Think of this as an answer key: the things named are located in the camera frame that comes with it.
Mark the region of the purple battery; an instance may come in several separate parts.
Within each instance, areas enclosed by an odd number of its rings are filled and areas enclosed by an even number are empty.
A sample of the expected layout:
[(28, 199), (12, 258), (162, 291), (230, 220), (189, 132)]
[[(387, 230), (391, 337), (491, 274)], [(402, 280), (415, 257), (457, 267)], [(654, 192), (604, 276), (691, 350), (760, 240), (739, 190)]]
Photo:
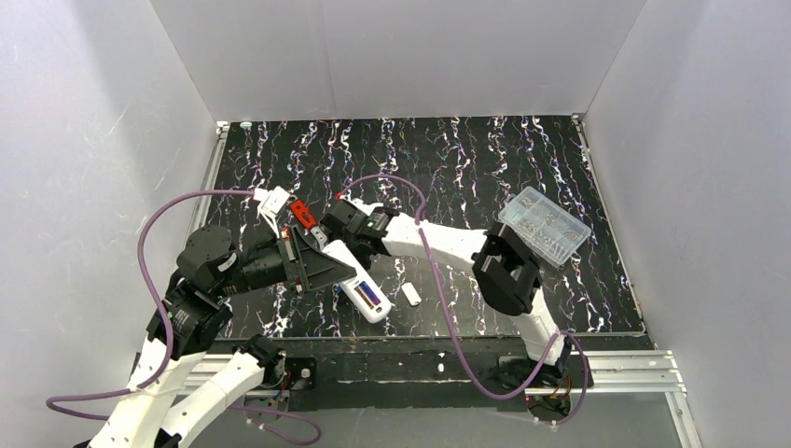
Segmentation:
[(357, 288), (360, 290), (359, 294), (364, 298), (369, 308), (373, 310), (381, 309), (380, 298), (366, 282), (361, 282)]

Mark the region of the white battery cover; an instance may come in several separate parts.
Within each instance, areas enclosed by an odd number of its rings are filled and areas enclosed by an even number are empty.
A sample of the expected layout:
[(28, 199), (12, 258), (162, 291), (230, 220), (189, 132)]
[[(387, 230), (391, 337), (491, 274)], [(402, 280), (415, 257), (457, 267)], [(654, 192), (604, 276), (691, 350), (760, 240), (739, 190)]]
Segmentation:
[(403, 284), (400, 291), (410, 306), (416, 307), (422, 303), (422, 298), (412, 283)]

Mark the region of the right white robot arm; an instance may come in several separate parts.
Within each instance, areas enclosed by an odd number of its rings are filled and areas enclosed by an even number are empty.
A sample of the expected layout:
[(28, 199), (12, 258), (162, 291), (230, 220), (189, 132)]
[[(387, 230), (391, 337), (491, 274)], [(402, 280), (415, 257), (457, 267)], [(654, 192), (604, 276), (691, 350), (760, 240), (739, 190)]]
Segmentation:
[(571, 344), (549, 312), (539, 259), (501, 222), (488, 230), (457, 229), (359, 200), (339, 200), (321, 218), (331, 245), (345, 244), (364, 270), (376, 256), (434, 260), (475, 278), (484, 302), (510, 318), (527, 357), (541, 373), (565, 375)]

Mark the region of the white remote control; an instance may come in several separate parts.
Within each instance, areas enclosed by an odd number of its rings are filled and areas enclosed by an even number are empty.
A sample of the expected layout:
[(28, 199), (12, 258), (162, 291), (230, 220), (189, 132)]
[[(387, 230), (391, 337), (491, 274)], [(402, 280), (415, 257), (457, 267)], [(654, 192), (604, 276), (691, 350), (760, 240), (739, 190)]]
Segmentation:
[(341, 240), (327, 244), (323, 253), (354, 269), (354, 276), (339, 283), (340, 289), (351, 300), (360, 314), (371, 324), (383, 321), (392, 303)]

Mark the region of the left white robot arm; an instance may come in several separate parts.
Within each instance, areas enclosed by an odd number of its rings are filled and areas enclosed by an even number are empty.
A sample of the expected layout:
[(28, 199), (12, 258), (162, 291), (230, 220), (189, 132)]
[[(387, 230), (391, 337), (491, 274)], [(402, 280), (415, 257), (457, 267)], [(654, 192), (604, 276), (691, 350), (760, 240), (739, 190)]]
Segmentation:
[(123, 397), (86, 447), (188, 447), (228, 407), (257, 387), (286, 391), (297, 375), (286, 351), (263, 335), (235, 346), (230, 361), (184, 399), (188, 376), (230, 322), (224, 300), (276, 284), (313, 291), (353, 278), (354, 267), (312, 247), (297, 229), (270, 235), (244, 255), (230, 231), (194, 231), (155, 314)]

